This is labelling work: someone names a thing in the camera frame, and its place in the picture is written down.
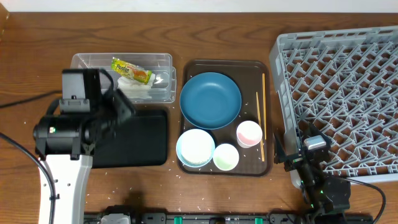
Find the yellow green snack wrapper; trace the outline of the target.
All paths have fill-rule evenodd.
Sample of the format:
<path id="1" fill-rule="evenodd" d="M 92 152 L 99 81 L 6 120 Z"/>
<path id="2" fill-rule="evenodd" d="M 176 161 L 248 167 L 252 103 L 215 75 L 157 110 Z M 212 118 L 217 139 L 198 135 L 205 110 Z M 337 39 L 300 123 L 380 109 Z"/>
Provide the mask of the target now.
<path id="1" fill-rule="evenodd" d="M 136 80 L 145 85 L 148 84 L 150 77 L 152 76 L 152 72 L 150 70 L 145 70 L 138 65 L 125 62 L 115 57 L 112 59 L 111 68 L 122 77 Z"/>

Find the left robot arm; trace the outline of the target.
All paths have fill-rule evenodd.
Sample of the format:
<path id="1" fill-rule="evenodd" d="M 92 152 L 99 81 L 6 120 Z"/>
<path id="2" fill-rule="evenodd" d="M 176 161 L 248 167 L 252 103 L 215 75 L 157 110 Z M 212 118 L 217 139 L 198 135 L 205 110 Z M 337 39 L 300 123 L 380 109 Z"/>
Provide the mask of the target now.
<path id="1" fill-rule="evenodd" d="M 96 145 L 116 135 L 135 115 L 121 90 L 110 83 L 101 91 L 103 68 L 65 69 L 62 97 L 35 125 L 39 157 L 39 223 L 83 223 L 85 192 Z"/>

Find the pink plastic cup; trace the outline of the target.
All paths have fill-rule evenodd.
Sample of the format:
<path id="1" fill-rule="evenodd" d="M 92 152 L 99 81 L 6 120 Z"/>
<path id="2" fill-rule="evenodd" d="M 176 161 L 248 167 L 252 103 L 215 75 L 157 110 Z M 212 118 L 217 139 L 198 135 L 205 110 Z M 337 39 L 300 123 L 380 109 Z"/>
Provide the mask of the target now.
<path id="1" fill-rule="evenodd" d="M 243 148 L 250 148 L 260 143 L 262 129 L 254 121 L 243 121 L 236 129 L 238 145 Z"/>

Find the white paper napkin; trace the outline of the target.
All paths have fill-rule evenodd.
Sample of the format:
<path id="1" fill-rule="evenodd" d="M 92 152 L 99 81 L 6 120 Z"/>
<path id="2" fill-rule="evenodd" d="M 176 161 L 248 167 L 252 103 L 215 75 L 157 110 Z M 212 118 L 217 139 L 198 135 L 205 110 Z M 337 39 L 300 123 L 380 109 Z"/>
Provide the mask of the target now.
<path id="1" fill-rule="evenodd" d="M 128 98 L 140 98 L 140 99 L 151 99 L 149 95 L 149 90 L 152 89 L 155 76 L 151 76 L 148 83 L 141 83 L 134 79 L 129 79 L 125 77 L 118 78 L 118 88 L 128 97 Z"/>

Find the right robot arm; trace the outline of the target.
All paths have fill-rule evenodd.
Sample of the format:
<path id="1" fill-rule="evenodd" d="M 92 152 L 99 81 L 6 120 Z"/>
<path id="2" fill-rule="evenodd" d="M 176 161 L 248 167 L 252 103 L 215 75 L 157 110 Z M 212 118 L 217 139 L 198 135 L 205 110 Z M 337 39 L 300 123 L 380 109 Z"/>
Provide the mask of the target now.
<path id="1" fill-rule="evenodd" d="M 275 138 L 274 163 L 283 163 L 286 172 L 296 171 L 305 203 L 306 214 L 294 223 L 346 223 L 344 211 L 350 208 L 351 184 L 345 179 L 328 175 L 320 167 L 330 160 L 331 139 L 311 124 L 303 146 L 287 155 L 279 138 Z"/>

